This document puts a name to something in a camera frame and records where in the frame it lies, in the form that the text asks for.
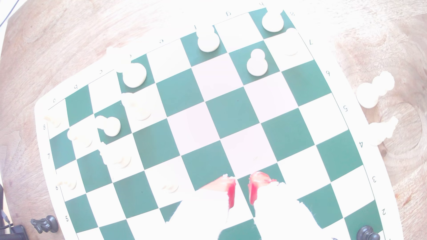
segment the wooden table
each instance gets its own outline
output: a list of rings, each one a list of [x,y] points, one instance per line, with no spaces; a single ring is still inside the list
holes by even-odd
[[[37,147],[35,102],[103,57],[108,46],[124,46],[194,13],[188,10],[192,1],[28,0],[9,19],[0,60],[0,170],[13,222],[23,224],[30,239],[63,239],[61,231],[38,234],[29,223],[54,215]],[[405,239],[426,239],[427,1],[303,5],[354,91],[383,70],[395,77],[395,88],[365,114],[369,122],[399,119],[393,138],[379,148]]]

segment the cable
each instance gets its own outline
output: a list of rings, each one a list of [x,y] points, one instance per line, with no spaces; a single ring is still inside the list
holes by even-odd
[[[6,18],[3,20],[3,22],[2,22],[2,23],[0,23],[0,27],[3,25],[3,23],[4,23],[4,22],[6,22],[7,18],[10,16],[10,14],[11,14],[11,13],[12,13],[12,11],[13,11],[13,9],[15,9],[16,4],[18,4],[18,2],[19,2],[19,0],[17,0],[17,1],[15,2],[15,5],[13,5],[12,9],[11,9],[11,10],[10,10],[10,12],[7,14]]]

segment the white square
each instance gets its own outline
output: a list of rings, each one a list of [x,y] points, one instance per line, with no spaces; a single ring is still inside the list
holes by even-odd
[[[136,240],[138,239],[163,239],[159,237],[165,231],[166,224],[160,209],[131,217],[127,219],[129,228]]]
[[[94,113],[120,101],[121,90],[117,73],[111,71],[92,83],[89,83],[92,109]]]
[[[374,200],[363,165],[333,181],[331,185],[343,217]]]
[[[141,106],[143,106],[151,115],[147,119],[141,121],[132,117],[132,115],[129,114],[128,109],[126,109],[126,114],[128,116],[132,132],[141,130],[166,118],[166,113],[156,84],[151,84],[150,86],[139,90],[134,93],[134,96]]]
[[[99,228],[93,228],[91,230],[78,232],[77,237],[79,240],[104,240]]]
[[[249,209],[248,203],[246,202],[245,196],[243,195],[242,189],[239,182],[236,179],[236,191],[234,194],[234,207],[228,211],[228,218],[225,224],[225,228],[232,227],[239,223],[245,222],[252,218],[251,210]]]
[[[249,46],[263,40],[249,13],[215,25],[227,52]]]
[[[200,63],[192,69],[205,101],[243,86],[228,53]]]
[[[277,163],[261,124],[221,139],[236,178]]]
[[[49,131],[49,139],[52,139],[53,137],[67,130],[70,127],[70,123],[68,122],[67,105],[65,103],[65,99],[58,102],[55,106],[49,109],[47,111],[47,114],[51,115],[52,117],[56,118],[58,121],[61,122],[61,124],[59,124],[57,128],[54,127],[50,122],[47,122],[46,128]]]
[[[147,58],[155,82],[165,80],[191,67],[180,39],[147,53]]]
[[[131,157],[129,165],[124,168],[116,165],[107,165],[111,180],[113,182],[117,182],[121,179],[144,171],[133,134],[129,134],[119,140],[107,144],[107,147],[108,149],[112,149],[115,152],[120,152],[123,154],[123,156]]]
[[[330,183],[316,146],[309,147],[278,162],[286,185],[295,198],[316,191]]]
[[[288,32],[284,32],[276,36],[264,39],[264,42],[270,50],[270,53],[273,56],[274,61],[279,67],[280,71],[284,71],[286,69],[290,69],[292,67],[313,60],[310,51],[307,49],[307,46],[305,46],[305,43],[301,39],[299,34],[298,40],[295,42],[295,45],[289,46],[287,44],[283,44],[287,42],[286,38],[288,35]],[[298,48],[298,52],[295,55],[287,55],[287,47]]]
[[[80,175],[79,165],[77,160],[74,160],[56,170],[58,180],[76,180],[76,188],[70,189],[66,185],[61,185],[62,195],[64,202],[81,196],[86,193],[85,186],[83,185],[82,176]]]
[[[246,84],[245,90],[260,123],[298,107],[281,72]]]
[[[194,192],[181,156],[151,167],[145,174],[159,208],[179,202]],[[177,185],[178,189],[173,193],[163,190],[164,186],[170,185]]]
[[[72,125],[70,129],[75,130],[76,132],[81,134],[83,133],[86,137],[92,139],[92,143],[88,147],[82,145],[78,140],[72,141],[76,159],[79,159],[98,149],[101,140],[99,139],[98,128],[96,126],[95,116],[93,114],[81,120],[80,122]]]
[[[299,107],[314,144],[319,144],[346,131],[347,124],[332,94]]]
[[[205,102],[176,113],[167,120],[181,155],[219,140]]]
[[[126,219],[112,183],[88,192],[86,195],[98,227]]]
[[[343,218],[322,229],[322,231],[323,235],[328,239],[351,240],[347,224]]]

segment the chessboard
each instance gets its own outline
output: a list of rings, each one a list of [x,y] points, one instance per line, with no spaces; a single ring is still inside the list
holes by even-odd
[[[248,3],[212,19],[220,45],[211,53],[198,48],[194,25],[125,47],[147,71],[137,88],[101,59],[37,102],[41,162],[65,239],[155,239],[185,196],[223,174],[237,186],[219,239],[261,239],[247,188],[255,171],[295,189],[328,236],[356,240],[370,225],[381,239],[403,239],[383,160],[363,143],[368,123],[336,60],[304,32],[303,13],[285,9],[275,33],[263,28],[265,13]],[[283,46],[289,28],[300,35],[292,56]],[[260,77],[246,69],[254,49],[268,63]],[[149,118],[128,116],[120,100],[128,92]],[[100,115],[120,120],[118,135],[96,127]],[[88,129],[91,145],[70,141],[70,127]],[[101,142],[129,165],[105,165]],[[57,176],[74,177],[75,188],[56,186]],[[165,192],[165,182],[179,187]]]

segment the captured chess piece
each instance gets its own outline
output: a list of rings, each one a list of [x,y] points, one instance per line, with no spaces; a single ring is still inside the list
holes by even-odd
[[[46,218],[42,218],[40,220],[31,219],[30,222],[38,233],[42,233],[43,231],[57,232],[59,227],[58,222],[52,215],[48,215]]]
[[[284,53],[288,56],[293,56],[298,53],[298,41],[301,39],[298,31],[295,28],[288,28],[285,35]]]
[[[123,73],[123,82],[130,88],[141,86],[147,78],[147,70],[140,63],[131,63],[130,55],[120,48],[107,48],[107,56],[118,73]]]
[[[48,121],[54,128],[57,128],[59,125],[61,125],[61,120],[53,114],[46,114],[44,119]]]
[[[282,9],[278,7],[267,7],[267,13],[262,19],[262,25],[269,32],[279,32],[283,29]]]
[[[72,127],[68,130],[67,137],[71,141],[77,142],[83,147],[89,147],[92,144],[92,138],[88,137],[85,132]]]
[[[211,53],[219,47],[219,37],[211,25],[197,26],[197,44],[201,51]]]
[[[380,235],[375,233],[371,226],[363,226],[356,235],[357,240],[380,240]]]
[[[248,60],[246,67],[248,72],[256,77],[266,74],[268,63],[265,60],[265,53],[261,49],[254,49],[251,53],[251,58]]]
[[[77,180],[75,178],[72,178],[70,176],[57,176],[56,180],[56,186],[67,186],[70,190],[73,190],[76,188]]]
[[[137,120],[145,120],[151,115],[150,112],[141,106],[140,101],[138,101],[133,93],[123,93],[122,104],[125,107],[126,112]]]
[[[373,108],[378,103],[379,96],[384,96],[395,86],[392,74],[384,71],[374,77],[372,83],[364,82],[357,87],[356,98],[364,108]]]
[[[99,146],[99,154],[102,156],[102,161],[107,166],[125,168],[131,162],[131,156],[120,155],[116,151],[109,149],[104,142],[101,142]]]
[[[97,124],[97,128],[104,130],[107,136],[114,137],[120,132],[120,120],[115,117],[106,118],[100,115],[95,118],[95,122]]]
[[[369,124],[365,130],[366,142],[378,146],[386,138],[391,138],[398,122],[398,119],[393,116],[387,122]]]

